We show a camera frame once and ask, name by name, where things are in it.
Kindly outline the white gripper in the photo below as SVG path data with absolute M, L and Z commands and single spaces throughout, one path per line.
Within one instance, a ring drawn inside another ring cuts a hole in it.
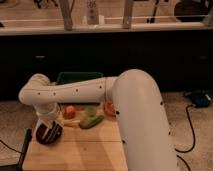
M 36 127 L 39 127 L 41 131 L 41 139 L 46 141 L 49 137 L 48 142 L 55 142 L 62 133 L 62 118 L 61 118 L 61 109 L 58 104 L 47 105 L 44 107 L 43 105 L 36 107 L 36 115 L 38 117 Z M 52 126 L 53 128 L 51 134 L 49 136 L 49 128 Z

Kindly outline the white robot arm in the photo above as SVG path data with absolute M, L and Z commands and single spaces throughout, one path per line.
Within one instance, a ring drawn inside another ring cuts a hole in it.
M 163 99 L 156 81 L 145 71 L 129 69 L 119 76 L 53 85 L 33 75 L 18 94 L 38 116 L 36 140 L 56 141 L 62 133 L 62 103 L 114 104 L 128 171 L 179 171 Z

